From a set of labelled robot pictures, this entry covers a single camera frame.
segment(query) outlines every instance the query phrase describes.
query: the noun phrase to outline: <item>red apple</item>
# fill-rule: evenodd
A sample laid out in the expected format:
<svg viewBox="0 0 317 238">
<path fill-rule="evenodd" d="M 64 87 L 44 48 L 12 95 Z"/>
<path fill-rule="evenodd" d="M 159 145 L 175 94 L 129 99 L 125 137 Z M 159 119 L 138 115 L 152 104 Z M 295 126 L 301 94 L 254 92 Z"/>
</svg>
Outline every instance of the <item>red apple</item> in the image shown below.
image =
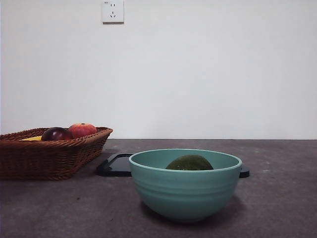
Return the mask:
<svg viewBox="0 0 317 238">
<path fill-rule="evenodd" d="M 97 133 L 97 128 L 89 123 L 77 123 L 68 129 L 74 138 Z"/>
<path fill-rule="evenodd" d="M 70 140 L 73 139 L 71 132 L 62 127 L 52 127 L 46 130 L 41 140 Z"/>
</svg>

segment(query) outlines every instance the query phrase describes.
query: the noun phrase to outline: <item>outlet faceplate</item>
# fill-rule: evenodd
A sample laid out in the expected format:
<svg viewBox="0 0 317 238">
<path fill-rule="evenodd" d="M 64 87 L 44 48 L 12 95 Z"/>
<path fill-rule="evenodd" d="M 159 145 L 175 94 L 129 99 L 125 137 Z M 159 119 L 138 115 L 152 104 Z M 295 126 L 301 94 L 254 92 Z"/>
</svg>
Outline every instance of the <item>outlet faceplate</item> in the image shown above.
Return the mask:
<svg viewBox="0 0 317 238">
<path fill-rule="evenodd" d="M 124 23 L 124 0 L 104 0 L 103 23 Z"/>
</svg>

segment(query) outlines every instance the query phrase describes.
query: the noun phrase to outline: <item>woven basket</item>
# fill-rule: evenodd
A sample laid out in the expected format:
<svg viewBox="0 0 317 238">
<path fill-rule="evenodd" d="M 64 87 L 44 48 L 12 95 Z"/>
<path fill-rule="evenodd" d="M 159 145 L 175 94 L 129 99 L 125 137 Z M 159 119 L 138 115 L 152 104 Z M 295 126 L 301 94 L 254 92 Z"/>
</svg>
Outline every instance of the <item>woven basket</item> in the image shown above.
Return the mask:
<svg viewBox="0 0 317 238">
<path fill-rule="evenodd" d="M 71 140 L 21 140 L 40 136 L 47 129 L 0 135 L 0 179 L 68 179 L 100 155 L 112 132 L 97 127 L 97 133 Z"/>
</svg>

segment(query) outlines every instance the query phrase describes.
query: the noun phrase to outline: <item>green avocado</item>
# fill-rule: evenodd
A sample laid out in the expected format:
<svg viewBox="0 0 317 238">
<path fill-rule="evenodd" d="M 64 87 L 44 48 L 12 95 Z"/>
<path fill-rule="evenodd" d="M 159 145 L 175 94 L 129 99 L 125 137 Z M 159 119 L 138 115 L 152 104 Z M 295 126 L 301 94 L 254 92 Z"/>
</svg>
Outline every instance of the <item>green avocado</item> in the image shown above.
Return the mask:
<svg viewBox="0 0 317 238">
<path fill-rule="evenodd" d="M 213 170 L 211 164 L 200 155 L 183 155 L 173 160 L 168 170 Z"/>
</svg>

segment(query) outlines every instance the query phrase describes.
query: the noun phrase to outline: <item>banana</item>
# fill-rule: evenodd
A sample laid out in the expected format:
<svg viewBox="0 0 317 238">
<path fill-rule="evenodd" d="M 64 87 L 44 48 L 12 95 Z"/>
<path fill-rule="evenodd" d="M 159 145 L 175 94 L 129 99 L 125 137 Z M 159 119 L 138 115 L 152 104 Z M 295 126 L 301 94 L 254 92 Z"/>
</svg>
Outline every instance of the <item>banana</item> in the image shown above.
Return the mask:
<svg viewBox="0 0 317 238">
<path fill-rule="evenodd" d="M 41 140 L 41 139 L 42 139 L 42 136 L 39 135 L 39 136 L 30 137 L 30 138 L 25 138 L 25 139 L 22 139 L 22 140 Z"/>
</svg>

